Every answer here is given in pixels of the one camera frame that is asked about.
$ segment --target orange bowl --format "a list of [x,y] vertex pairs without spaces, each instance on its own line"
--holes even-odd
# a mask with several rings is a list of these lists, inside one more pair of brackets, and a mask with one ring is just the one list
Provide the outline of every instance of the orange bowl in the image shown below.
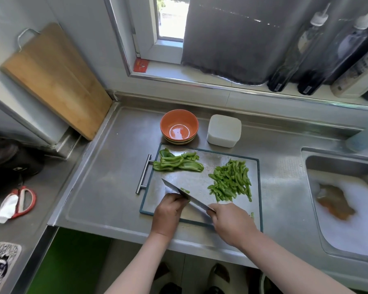
[[186,141],[193,138],[199,129],[196,116],[184,109],[166,113],[160,122],[162,135],[172,141]]

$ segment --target knife blade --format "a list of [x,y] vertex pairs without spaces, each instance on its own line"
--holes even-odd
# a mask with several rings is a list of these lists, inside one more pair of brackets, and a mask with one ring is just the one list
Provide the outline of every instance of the knife blade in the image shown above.
[[213,210],[211,207],[207,206],[206,204],[204,204],[203,202],[199,201],[198,199],[196,199],[195,197],[189,195],[187,192],[184,192],[182,189],[176,187],[174,184],[168,182],[167,180],[162,178],[162,181],[164,182],[164,184],[171,188],[173,191],[179,193],[180,195],[184,196],[185,198],[187,198],[189,201],[191,201],[192,203],[194,203],[195,205],[199,206],[201,209],[204,210],[212,210],[213,212],[216,212],[215,210]]

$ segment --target cutting board handle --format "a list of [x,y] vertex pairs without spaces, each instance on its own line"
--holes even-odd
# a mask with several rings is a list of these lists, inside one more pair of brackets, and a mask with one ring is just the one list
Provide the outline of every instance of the cutting board handle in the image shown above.
[[22,33],[20,33],[19,35],[18,35],[18,46],[19,46],[19,51],[21,51],[22,50],[22,46],[20,45],[20,38],[22,38],[22,36],[27,32],[27,31],[31,31],[31,32],[33,32],[34,34],[40,34],[40,32],[38,32],[38,31],[36,31],[36,30],[34,30],[34,29],[32,29],[32,28],[27,28],[27,29],[24,29],[23,31],[22,31]]

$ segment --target white bottle cap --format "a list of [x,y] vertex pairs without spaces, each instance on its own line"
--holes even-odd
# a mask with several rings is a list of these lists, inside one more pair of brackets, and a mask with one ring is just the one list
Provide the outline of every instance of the white bottle cap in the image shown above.
[[314,14],[314,17],[311,19],[311,24],[316,26],[316,27],[321,27],[324,25],[324,23],[326,22],[326,20],[329,18],[329,15],[326,14],[327,9],[329,9],[330,3],[327,4],[326,9],[323,12],[316,12]]
[[354,27],[359,30],[365,30],[368,28],[368,14],[360,16],[354,22]]

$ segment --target white bottle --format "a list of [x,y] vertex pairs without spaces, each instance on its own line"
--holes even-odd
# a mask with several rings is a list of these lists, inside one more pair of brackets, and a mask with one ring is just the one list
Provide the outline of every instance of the white bottle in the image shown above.
[[358,98],[368,91],[368,52],[330,86],[339,98]]
[[354,152],[361,152],[368,148],[368,128],[357,133],[345,141],[346,147]]

